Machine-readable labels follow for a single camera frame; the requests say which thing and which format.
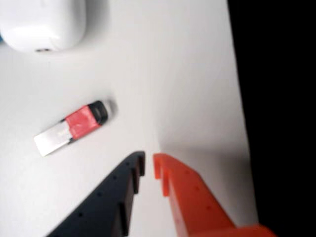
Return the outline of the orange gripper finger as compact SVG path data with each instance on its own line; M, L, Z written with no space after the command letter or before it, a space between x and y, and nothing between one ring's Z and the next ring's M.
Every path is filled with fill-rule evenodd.
M237 227L202 177L191 167L164 154L153 155L155 178L169 198L180 237L273 237L262 225Z

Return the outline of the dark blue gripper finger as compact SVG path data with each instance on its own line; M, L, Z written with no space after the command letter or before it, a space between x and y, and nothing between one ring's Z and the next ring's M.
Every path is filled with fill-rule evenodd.
M126 157L50 237L126 237L134 195L145 174L145 152Z

